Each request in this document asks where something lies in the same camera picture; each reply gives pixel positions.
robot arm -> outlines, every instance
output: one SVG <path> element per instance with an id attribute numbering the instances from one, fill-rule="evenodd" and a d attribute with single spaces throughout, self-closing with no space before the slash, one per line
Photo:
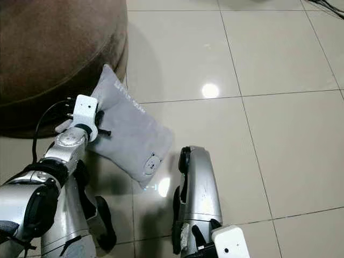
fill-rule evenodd
<path id="1" fill-rule="evenodd" d="M 209 152 L 202 147 L 184 147 L 178 167 L 182 176 L 173 200 L 174 254 L 182 258 L 249 258 L 242 230 L 221 224 Z"/>
<path id="2" fill-rule="evenodd" d="M 55 138 L 38 163 L 28 165 L 0 188 L 1 255 L 7 250 L 11 255 L 6 257 L 17 257 L 23 249 L 34 249 L 31 240 L 53 225 L 61 188 L 87 143 L 97 137 L 96 111 L 97 99 L 79 95 L 69 128 Z"/>

tile floor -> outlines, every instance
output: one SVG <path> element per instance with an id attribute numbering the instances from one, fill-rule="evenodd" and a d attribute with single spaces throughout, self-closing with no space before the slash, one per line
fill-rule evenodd
<path id="1" fill-rule="evenodd" d="M 118 234 L 99 257 L 177 257 L 171 200 L 186 145 L 210 151 L 224 221 L 241 225 L 251 257 L 344 257 L 344 21 L 305 0 L 127 5 L 129 93 L 175 133 L 150 186 L 171 184 L 163 198 L 86 157 Z M 41 153 L 49 142 L 39 142 Z M 0 138 L 2 183 L 30 161 L 30 148 Z"/>

silver metal casing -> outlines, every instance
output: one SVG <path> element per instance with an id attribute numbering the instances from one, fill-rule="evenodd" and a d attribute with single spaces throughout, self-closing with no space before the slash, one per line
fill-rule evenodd
<path id="1" fill-rule="evenodd" d="M 188 247 L 181 257 L 197 251 L 193 225 L 197 225 L 206 242 L 211 241 L 210 219 L 223 222 L 220 200 L 209 152 L 202 147 L 191 146 L 188 167 L 188 190 L 186 203 L 181 203 L 180 221 L 188 223 Z"/>
<path id="2" fill-rule="evenodd" d="M 79 235 L 84 237 L 90 233 L 80 203 L 76 179 L 70 176 L 61 189 L 54 224 L 41 238 L 42 256 L 54 257 L 49 252 L 63 247 L 66 241 Z"/>

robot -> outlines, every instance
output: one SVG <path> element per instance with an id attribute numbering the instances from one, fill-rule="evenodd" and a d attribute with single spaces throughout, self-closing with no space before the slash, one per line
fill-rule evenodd
<path id="1" fill-rule="evenodd" d="M 242 230 L 222 226 L 209 152 L 202 147 L 184 147 L 178 167 L 182 176 L 173 200 L 174 254 L 181 258 L 249 258 Z"/>
<path id="2" fill-rule="evenodd" d="M 93 196 L 82 158 L 99 133 L 97 99 L 78 95 L 73 122 L 51 144 L 44 157 L 28 165 L 0 188 L 0 257 L 18 257 L 35 249 L 41 255 L 96 257 L 92 236 L 100 248 L 116 244 L 109 207 Z M 245 238 L 235 226 L 222 227 L 219 198 L 209 153 L 200 147 L 182 149 L 181 186 L 174 198 L 173 246 L 181 257 L 248 258 Z"/>

tile grout line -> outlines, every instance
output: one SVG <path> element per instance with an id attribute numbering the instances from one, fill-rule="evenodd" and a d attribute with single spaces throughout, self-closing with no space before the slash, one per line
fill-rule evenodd
<path id="1" fill-rule="evenodd" d="M 312 211 L 312 212 L 306 212 L 306 213 L 300 213 L 300 214 L 296 214 L 296 215 L 289 215 L 289 216 L 285 216 L 285 217 L 277 217 L 277 218 L 272 218 L 272 219 L 263 219 L 263 220 L 257 220 L 257 221 L 250 221 L 250 222 L 246 222 L 246 223 L 237 223 L 235 225 L 237 226 L 241 226 L 241 225 L 249 225 L 249 224 L 255 224 L 255 223 L 261 223 L 261 222 L 268 222 L 268 221 L 273 221 L 273 220 L 280 220 L 280 219 L 288 219 L 288 218 L 295 218 L 295 217 L 300 217 L 300 216 L 304 216 L 304 215 L 309 215 L 309 214 L 317 214 L 317 213 L 322 213 L 322 212 L 327 212 L 327 211 L 333 211 L 333 210 L 340 210 L 340 209 L 344 209 L 344 206 L 341 207 L 335 207 L 335 208 L 330 208 L 330 209 L 325 209 L 325 210 L 320 210 L 320 211 Z M 142 242 L 142 241 L 147 241 L 147 240 L 154 240 L 154 239 L 160 239 L 160 238 L 167 238 L 170 237 L 171 235 L 162 235 L 162 236 L 155 236 L 155 237 L 151 237 L 151 238 L 143 238 L 143 239 L 138 239 L 138 240 L 132 240 L 132 241 L 127 241 L 127 242 L 121 242 L 116 244 L 116 246 L 118 245 L 124 245 L 126 243 L 135 243 L 135 242 Z"/>
<path id="2" fill-rule="evenodd" d="M 341 94 L 342 99 L 343 99 L 343 101 L 344 101 L 344 96 L 343 96 L 343 93 L 342 93 L 342 91 L 341 91 L 341 89 L 340 89 L 338 80 L 337 80 L 337 78 L 335 77 L 335 74 L 334 74 L 334 72 L 333 72 L 332 66 L 331 66 L 331 64 L 330 64 L 330 62 L 329 62 L 329 60 L 328 60 L 328 57 L 327 57 L 326 52 L 325 52 L 325 50 L 324 50 L 324 48 L 323 48 L 323 45 L 321 44 L 321 41 L 320 41 L 320 39 L 319 39 L 319 37 L 318 37 L 318 34 L 317 34 L 317 32 L 316 32 L 316 29 L 314 28 L 314 25 L 313 25 L 313 23 L 312 23 L 312 21 L 311 21 L 311 18 L 310 18 L 310 16 L 308 15 L 308 12 L 307 12 L 307 10 L 306 10 L 306 8 L 305 8 L 305 5 L 303 4 L 302 1 L 301 1 L 301 4 L 302 4 L 303 10 L 304 10 L 304 12 L 305 12 L 305 14 L 306 14 L 306 16 L 307 16 L 307 19 L 308 19 L 309 23 L 311 24 L 311 27 L 312 27 L 312 29 L 313 29 L 313 31 L 314 31 L 314 34 L 315 34 L 316 37 L 317 37 L 318 43 L 319 43 L 319 45 L 320 45 L 320 47 L 321 47 L 321 50 L 322 50 L 322 52 L 323 52 L 323 54 L 324 54 L 324 56 L 325 56 L 325 59 L 326 59 L 327 64 L 328 64 L 328 67 L 329 67 L 329 69 L 330 69 L 330 71 L 331 71 L 331 73 L 332 73 L 332 76 L 333 76 L 333 78 L 334 78 L 334 80 L 335 80 L 335 82 L 336 82 L 336 84 L 337 84 L 338 89 L 340 90 L 340 94 Z"/>
<path id="3" fill-rule="evenodd" d="M 285 216 L 285 217 L 278 217 L 278 218 L 274 218 L 273 220 L 295 218 L 295 217 L 299 217 L 299 216 L 303 216 L 303 215 L 316 214 L 316 213 L 321 213 L 321 212 L 326 212 L 326 211 L 334 211 L 334 210 L 340 210 L 340 209 L 344 209 L 344 206 L 329 208 L 329 209 L 320 210 L 320 211 L 311 211 L 311 212 L 306 212 L 306 213 L 301 213 L 301 214 L 296 214 L 296 215 L 289 215 L 289 216 Z"/>
<path id="4" fill-rule="evenodd" d="M 247 9 L 247 10 L 222 10 L 220 7 L 219 9 L 209 9 L 209 10 L 128 10 L 127 12 L 217 12 L 217 11 L 225 11 L 225 12 L 303 12 L 303 9 L 300 10 L 274 10 L 274 9 Z M 312 12 L 321 12 L 323 10 L 309 10 Z"/>
<path id="5" fill-rule="evenodd" d="M 266 199 L 267 199 L 271 221 L 272 221 L 272 224 L 273 224 L 273 227 L 274 227 L 274 231 L 275 231 L 275 237 L 276 237 L 276 241 L 277 241 L 277 245 L 278 245 L 279 255 L 282 258 L 281 246 L 280 246 L 280 242 L 278 240 L 277 231 L 276 231 L 275 223 L 274 223 L 274 220 L 273 220 L 273 214 L 272 214 L 272 211 L 271 211 L 271 207 L 270 207 L 270 202 L 269 202 L 266 186 L 265 186 L 265 183 L 264 183 L 261 167 L 260 167 L 260 164 L 259 164 L 256 147 L 255 147 L 255 144 L 254 144 L 254 141 L 253 141 L 253 136 L 252 136 L 251 128 L 250 128 L 250 125 L 249 125 L 249 122 L 248 122 L 248 116 L 247 116 L 247 111 L 246 111 L 245 104 L 244 104 L 244 101 L 243 101 L 243 96 L 242 96 L 242 92 L 241 92 L 241 88 L 240 88 L 239 77 L 238 77 L 237 69 L 235 68 L 233 54 L 232 54 L 232 51 L 231 51 L 231 45 L 230 45 L 230 41 L 228 39 L 227 29 L 226 29 L 226 25 L 225 25 L 225 22 L 224 22 L 221 10 L 220 10 L 220 15 L 221 15 L 222 24 L 223 24 L 223 27 L 224 27 L 224 30 L 225 30 L 225 35 L 226 35 L 226 39 L 227 39 L 228 49 L 230 50 L 230 54 L 231 54 L 231 59 L 232 59 L 232 63 L 233 63 L 233 68 L 234 68 L 234 73 L 235 73 L 236 81 L 238 83 L 238 88 L 239 88 L 239 92 L 240 92 L 240 96 L 241 96 L 242 107 L 243 107 L 243 110 L 244 110 L 245 116 L 246 116 L 246 123 L 247 123 L 249 134 L 250 134 L 250 137 L 251 137 L 251 141 L 252 141 L 252 145 L 253 145 L 253 150 L 254 150 L 254 153 L 255 153 L 255 156 L 256 156 L 256 161 L 257 161 L 257 165 L 258 165 L 261 181 L 262 181 L 262 184 L 263 184 L 264 193 L 265 193 L 265 196 L 266 196 Z"/>
<path id="6" fill-rule="evenodd" d="M 191 99 L 178 99 L 169 101 L 151 101 L 151 102 L 139 102 L 139 104 L 155 104 L 155 103 L 173 103 L 173 102 L 186 102 L 186 101 L 208 101 L 212 99 L 227 99 L 227 98 L 240 98 L 240 97 L 260 97 L 260 96 L 274 96 L 274 95 L 285 95 L 285 94 L 302 94 L 302 93 L 313 93 L 313 92 L 327 92 L 327 91 L 339 91 L 340 89 L 329 89 L 329 90 L 309 90 L 309 91 L 293 91 L 293 92 L 278 92 L 278 93 L 267 93 L 257 95 L 242 95 L 242 96 L 229 96 L 229 97 L 216 97 L 216 98 L 191 98 Z"/>

